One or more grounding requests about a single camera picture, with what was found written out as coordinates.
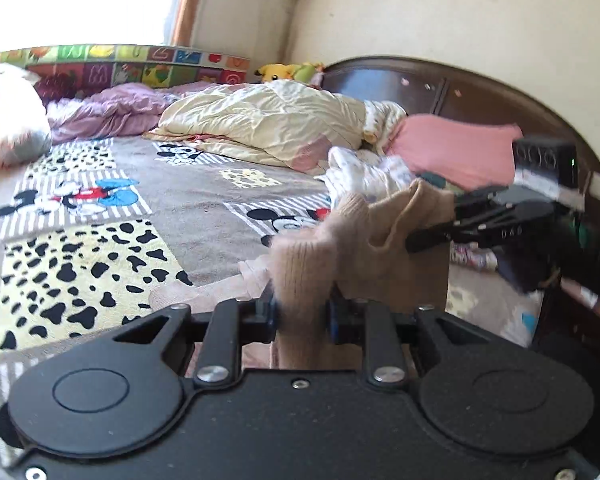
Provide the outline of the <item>beige knit sweater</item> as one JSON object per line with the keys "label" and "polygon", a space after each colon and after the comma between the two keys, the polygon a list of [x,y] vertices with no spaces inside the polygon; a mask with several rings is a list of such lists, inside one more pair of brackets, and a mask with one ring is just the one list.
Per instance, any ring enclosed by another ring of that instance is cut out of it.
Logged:
{"label": "beige knit sweater", "polygon": [[419,306],[444,309],[450,248],[440,245],[417,254],[405,248],[419,229],[454,221],[454,196],[417,179],[385,200],[368,204],[361,195],[342,196],[315,226],[274,236],[268,253],[238,264],[236,274],[196,287],[180,281],[149,294],[159,310],[188,304],[194,313],[210,311],[227,299],[254,299],[267,284],[282,304],[272,344],[253,344],[250,365],[287,370],[343,370],[360,364],[353,344],[334,346],[326,334],[323,306],[333,287],[347,299],[369,299],[393,312]]}

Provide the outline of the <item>white floral folded clothes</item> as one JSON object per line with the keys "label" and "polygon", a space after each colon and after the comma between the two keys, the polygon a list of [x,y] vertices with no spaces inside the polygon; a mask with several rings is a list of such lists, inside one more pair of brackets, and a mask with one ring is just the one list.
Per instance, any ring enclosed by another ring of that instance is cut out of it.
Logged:
{"label": "white floral folded clothes", "polygon": [[317,177],[326,185],[332,208],[349,194],[361,195],[368,204],[377,203],[406,190],[415,179],[416,174],[400,156],[380,156],[339,146],[329,150],[328,168]]}

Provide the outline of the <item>pink pillow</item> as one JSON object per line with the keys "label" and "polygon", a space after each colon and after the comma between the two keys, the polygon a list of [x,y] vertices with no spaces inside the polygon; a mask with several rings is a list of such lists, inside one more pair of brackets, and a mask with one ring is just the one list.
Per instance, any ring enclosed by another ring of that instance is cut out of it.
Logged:
{"label": "pink pillow", "polygon": [[414,174],[430,172],[470,191],[514,180],[516,125],[474,125],[436,115],[412,115],[393,131],[385,153],[400,156]]}

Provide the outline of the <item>dark wooden headboard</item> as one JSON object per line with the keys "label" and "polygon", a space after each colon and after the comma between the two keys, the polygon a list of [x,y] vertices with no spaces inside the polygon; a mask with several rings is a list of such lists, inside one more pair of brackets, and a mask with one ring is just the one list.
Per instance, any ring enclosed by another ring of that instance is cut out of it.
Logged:
{"label": "dark wooden headboard", "polygon": [[[322,87],[367,104],[396,103],[404,109],[404,118],[436,115],[474,125],[516,125],[521,138],[550,136],[576,144],[583,219],[600,229],[600,193],[590,192],[600,180],[600,161],[568,122],[531,96],[459,68],[390,56],[354,58],[328,66]],[[386,154],[393,131],[404,118],[376,142],[378,152]]]}

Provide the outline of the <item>cream yellow quilt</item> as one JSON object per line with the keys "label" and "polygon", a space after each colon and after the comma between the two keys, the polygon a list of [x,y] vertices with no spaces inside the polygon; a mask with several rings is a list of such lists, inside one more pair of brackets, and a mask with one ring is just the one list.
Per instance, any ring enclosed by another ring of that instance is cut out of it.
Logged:
{"label": "cream yellow quilt", "polygon": [[201,151],[260,165],[321,174],[334,146],[377,140],[363,101],[292,80],[216,84],[186,94],[144,137],[192,141]]}

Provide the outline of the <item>Mickey Mouse bed blanket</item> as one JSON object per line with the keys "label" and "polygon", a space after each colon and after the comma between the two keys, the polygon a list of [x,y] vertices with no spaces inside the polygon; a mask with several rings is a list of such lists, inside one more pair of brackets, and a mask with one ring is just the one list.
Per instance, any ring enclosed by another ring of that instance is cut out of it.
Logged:
{"label": "Mickey Mouse bed blanket", "polygon": [[[143,138],[57,145],[0,170],[0,408],[29,367],[160,307],[260,295],[268,240],[330,207],[287,168]],[[0,437],[0,466],[15,448]]]}

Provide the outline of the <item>yellow plush toy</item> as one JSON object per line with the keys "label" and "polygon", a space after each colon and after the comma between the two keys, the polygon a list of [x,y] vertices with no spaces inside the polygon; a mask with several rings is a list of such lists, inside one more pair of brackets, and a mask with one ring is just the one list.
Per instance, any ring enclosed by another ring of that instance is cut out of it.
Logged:
{"label": "yellow plush toy", "polygon": [[254,74],[262,82],[276,80],[294,80],[312,87],[319,87],[324,77],[324,65],[321,63],[279,64],[272,63],[259,67]]}

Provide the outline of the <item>purple crumpled blanket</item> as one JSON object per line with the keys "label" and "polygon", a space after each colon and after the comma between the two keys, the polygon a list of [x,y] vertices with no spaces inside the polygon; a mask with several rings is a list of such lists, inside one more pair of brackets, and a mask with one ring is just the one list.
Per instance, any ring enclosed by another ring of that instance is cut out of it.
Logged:
{"label": "purple crumpled blanket", "polygon": [[118,84],[84,99],[49,102],[46,118],[54,145],[122,136],[140,136],[158,125],[174,102],[213,87],[208,81],[154,89],[146,84]]}

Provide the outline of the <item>white plastic bag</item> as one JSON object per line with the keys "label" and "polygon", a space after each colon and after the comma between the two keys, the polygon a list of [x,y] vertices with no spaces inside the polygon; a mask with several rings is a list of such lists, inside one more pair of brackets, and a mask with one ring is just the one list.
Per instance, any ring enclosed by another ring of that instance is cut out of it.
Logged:
{"label": "white plastic bag", "polygon": [[35,73],[0,63],[0,169],[35,162],[52,146]]}

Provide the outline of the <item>colourful alphabet foam mat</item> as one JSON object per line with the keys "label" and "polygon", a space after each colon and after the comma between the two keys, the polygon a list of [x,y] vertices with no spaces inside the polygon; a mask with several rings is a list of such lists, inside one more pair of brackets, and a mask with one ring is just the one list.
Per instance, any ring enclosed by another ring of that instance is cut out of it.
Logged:
{"label": "colourful alphabet foam mat", "polygon": [[250,59],[191,47],[141,44],[61,44],[0,52],[0,63],[41,77],[67,75],[73,88],[92,94],[118,84],[171,88],[204,81],[240,84]]}

